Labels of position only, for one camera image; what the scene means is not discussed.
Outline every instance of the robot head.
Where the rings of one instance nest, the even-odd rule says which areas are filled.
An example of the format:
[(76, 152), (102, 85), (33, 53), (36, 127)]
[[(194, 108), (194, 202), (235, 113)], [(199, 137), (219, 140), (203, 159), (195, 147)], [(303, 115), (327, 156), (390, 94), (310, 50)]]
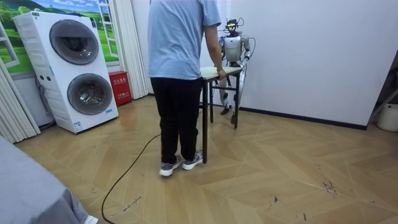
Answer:
[(236, 29), (239, 28), (239, 26), (244, 25), (244, 20), (242, 18), (239, 18), (239, 20), (236, 19), (230, 19), (226, 22), (225, 25), (225, 32), (229, 33), (230, 37), (236, 37), (240, 35), (240, 32), (238, 32)]

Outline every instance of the window frame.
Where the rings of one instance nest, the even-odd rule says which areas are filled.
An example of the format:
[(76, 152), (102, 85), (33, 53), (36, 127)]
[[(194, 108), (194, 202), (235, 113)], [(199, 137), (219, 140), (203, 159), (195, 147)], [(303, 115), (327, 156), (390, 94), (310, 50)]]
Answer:
[(12, 59), (12, 61), (4, 63), (6, 68), (10, 68), (16, 65), (19, 65), (19, 59), (17, 54), (15, 53), (14, 48), (12, 47), (11, 41), (7, 36), (6, 30), (4, 29), (4, 27), (2, 26), (2, 22), (0, 21), (0, 42), (4, 42), (4, 45), (7, 48), (7, 51)]
[[(108, 44), (108, 49), (109, 49), (109, 52), (110, 52), (111, 56), (119, 58), (118, 54), (114, 54), (114, 52), (112, 50), (112, 45), (111, 45), (111, 41), (114, 42), (115, 45), (117, 44), (116, 43), (116, 38), (110, 38), (109, 35), (108, 35), (108, 29), (106, 28), (106, 26), (111, 26), (111, 30), (112, 30), (113, 37), (114, 37), (115, 33), (114, 33), (114, 29), (113, 29), (113, 20), (112, 20), (112, 17), (111, 17), (111, 9), (109, 8), (109, 0), (105, 0), (106, 3), (103, 3), (103, 2), (100, 2), (100, 1), (101, 0), (97, 0), (97, 5), (98, 5), (99, 13), (101, 14), (102, 26), (103, 26), (103, 29), (105, 31), (105, 36), (106, 36), (106, 43)], [(104, 13), (102, 12), (102, 7), (106, 7), (107, 10), (108, 10), (109, 22), (105, 21)]]

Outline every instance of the washing machine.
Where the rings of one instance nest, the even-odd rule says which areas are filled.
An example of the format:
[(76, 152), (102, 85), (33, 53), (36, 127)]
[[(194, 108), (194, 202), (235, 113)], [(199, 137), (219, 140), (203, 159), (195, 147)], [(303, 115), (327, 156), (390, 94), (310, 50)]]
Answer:
[(118, 116), (93, 19), (28, 12), (14, 23), (58, 126), (78, 133)]

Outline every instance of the white tabletop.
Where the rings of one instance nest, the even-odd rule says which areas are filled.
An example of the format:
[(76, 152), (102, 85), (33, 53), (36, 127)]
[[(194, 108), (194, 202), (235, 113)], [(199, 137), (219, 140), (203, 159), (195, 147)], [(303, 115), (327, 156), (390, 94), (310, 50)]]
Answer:
[[(240, 70), (242, 70), (242, 68), (224, 67), (224, 71), (225, 71), (226, 75), (230, 75), (230, 74), (232, 74), (236, 71), (240, 71)], [(201, 73), (201, 76), (203, 77), (203, 79), (205, 79), (205, 80), (209, 80), (209, 79), (218, 77), (216, 67), (200, 68), (200, 73)]]

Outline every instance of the humanoid robot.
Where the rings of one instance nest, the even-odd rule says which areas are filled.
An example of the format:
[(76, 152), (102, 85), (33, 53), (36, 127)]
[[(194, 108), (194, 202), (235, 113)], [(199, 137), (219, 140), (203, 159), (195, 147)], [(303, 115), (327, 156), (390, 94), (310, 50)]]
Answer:
[[(237, 82), (240, 82), (239, 96), (234, 95), (234, 101), (232, 104), (232, 109), (233, 109), (233, 115), (231, 117), (232, 124), (234, 124), (237, 119), (234, 104), (237, 103), (238, 107), (240, 106), (243, 87), (244, 87), (244, 80), (246, 78), (247, 64), (252, 56), (252, 53), (254, 53), (254, 49), (256, 48), (255, 38), (242, 35), (241, 31), (236, 30), (239, 26), (244, 25), (244, 21), (243, 24), (239, 24), (241, 20), (243, 21), (242, 18), (239, 18), (239, 20), (236, 19), (228, 20), (224, 30), (224, 32), (227, 33), (228, 35), (222, 36), (218, 39), (218, 42), (220, 43), (221, 46), (221, 53), (223, 60), (226, 60), (227, 66), (242, 68), (242, 72), (240, 74), (240, 80), (237, 80)], [(254, 40), (253, 52), (251, 52), (250, 41), (249, 41), (250, 39)], [(227, 84), (229, 87), (231, 87), (231, 81), (229, 77), (220, 81), (220, 87), (226, 87)], [(224, 106), (224, 110), (221, 112), (221, 115), (224, 115), (229, 112), (228, 93), (225, 92), (225, 90), (220, 89), (220, 100), (222, 105)]]

